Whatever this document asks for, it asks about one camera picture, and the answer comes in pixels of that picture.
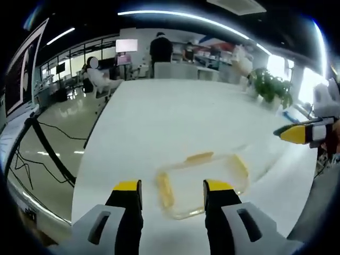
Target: desk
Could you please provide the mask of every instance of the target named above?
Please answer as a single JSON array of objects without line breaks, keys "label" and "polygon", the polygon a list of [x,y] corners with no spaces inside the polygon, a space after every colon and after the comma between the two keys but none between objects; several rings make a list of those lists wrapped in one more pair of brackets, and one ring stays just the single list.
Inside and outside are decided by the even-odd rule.
[{"label": "desk", "polygon": [[197,66],[198,79],[205,81],[218,81],[219,72],[207,67]]},{"label": "desk", "polygon": [[204,214],[176,221],[162,213],[156,169],[201,152],[223,154],[260,139],[268,142],[263,151],[279,143],[286,148],[269,172],[240,198],[267,213],[287,236],[307,200],[317,154],[308,146],[272,135],[287,123],[232,84],[170,79],[123,82],[99,118],[82,157],[72,223],[104,204],[119,181],[141,179],[140,254],[209,254]]}]

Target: seated person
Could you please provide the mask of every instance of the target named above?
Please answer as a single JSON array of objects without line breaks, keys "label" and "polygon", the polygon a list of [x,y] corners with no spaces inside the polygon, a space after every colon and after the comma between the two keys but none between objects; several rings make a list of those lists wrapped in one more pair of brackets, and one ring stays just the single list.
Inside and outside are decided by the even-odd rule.
[{"label": "seated person", "polygon": [[104,74],[100,72],[97,69],[97,67],[98,60],[95,57],[89,57],[86,62],[86,73],[91,83],[97,87],[99,93],[103,93],[103,91],[116,89],[124,81],[124,80],[114,81],[104,77]]},{"label": "seated person", "polygon": [[186,44],[185,49],[183,50],[182,56],[183,56],[183,61],[193,63],[194,52],[193,52],[193,47],[192,47],[191,42],[188,42]]}]

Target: monitor screen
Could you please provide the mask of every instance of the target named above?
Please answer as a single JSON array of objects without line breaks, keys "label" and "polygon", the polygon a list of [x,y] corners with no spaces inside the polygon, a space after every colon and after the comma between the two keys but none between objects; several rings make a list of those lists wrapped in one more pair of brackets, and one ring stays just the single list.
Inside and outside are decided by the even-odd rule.
[{"label": "monitor screen", "polygon": [[64,71],[65,71],[65,62],[61,65],[57,65],[56,74],[59,74],[59,73],[64,72]]},{"label": "monitor screen", "polygon": [[136,52],[138,50],[137,39],[116,40],[116,52]]},{"label": "monitor screen", "polygon": [[115,58],[107,58],[107,59],[102,59],[98,61],[98,69],[110,69],[114,66],[115,64]]}]

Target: potted plant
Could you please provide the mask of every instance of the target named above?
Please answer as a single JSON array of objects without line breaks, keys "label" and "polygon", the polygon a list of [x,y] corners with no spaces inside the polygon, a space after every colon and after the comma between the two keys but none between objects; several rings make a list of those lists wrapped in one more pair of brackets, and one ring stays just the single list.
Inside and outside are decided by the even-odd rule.
[{"label": "potted plant", "polygon": [[255,89],[263,97],[263,104],[267,108],[276,111],[280,104],[283,109],[293,104],[290,94],[292,84],[289,81],[272,76],[266,68],[256,69],[254,72],[256,74]]}]

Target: led light strip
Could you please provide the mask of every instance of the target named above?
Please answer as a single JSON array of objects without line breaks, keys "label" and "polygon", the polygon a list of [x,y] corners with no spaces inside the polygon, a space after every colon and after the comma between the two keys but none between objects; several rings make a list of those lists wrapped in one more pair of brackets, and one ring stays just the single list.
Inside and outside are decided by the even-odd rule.
[{"label": "led light strip", "polygon": [[75,28],[70,28],[69,30],[61,33],[56,38],[53,38],[51,41],[49,41],[46,45],[50,45],[51,43],[54,43],[56,40],[58,40],[60,37],[63,37],[64,35],[68,34],[69,32],[72,32]]},{"label": "led light strip", "polygon": [[326,53],[326,46],[324,42],[324,38],[322,37],[322,33],[318,25],[314,22],[315,29],[317,31],[319,46],[320,46],[320,53],[321,53],[321,64],[322,64],[322,77],[326,78],[327,72],[327,53]]},{"label": "led light strip", "polygon": [[[130,14],[141,14],[141,13],[159,13],[159,14],[170,14],[170,15],[177,15],[177,16],[182,16],[182,17],[187,17],[187,18],[192,18],[192,19],[196,19],[196,20],[201,20],[201,21],[204,21],[204,22],[207,22],[207,23],[210,23],[210,24],[213,24],[213,25],[216,25],[220,28],[224,28],[230,32],[233,32],[239,36],[241,36],[242,38],[246,39],[246,40],[250,40],[250,38],[238,31],[236,31],[235,29],[232,29],[230,27],[227,27],[226,25],[223,25],[223,24],[220,24],[216,21],[213,21],[213,20],[208,20],[206,18],[202,18],[202,17],[199,17],[199,16],[195,16],[195,15],[191,15],[191,14],[187,14],[187,13],[181,13],[181,12],[170,12],[170,11],[151,11],[151,10],[148,10],[148,11],[129,11],[129,12],[118,12],[118,16],[123,16],[123,15],[130,15]],[[266,50],[263,46],[259,45],[259,44],[256,44],[257,47],[259,47],[260,49],[262,49],[265,53],[267,53],[268,55],[271,55],[271,53]]]}]

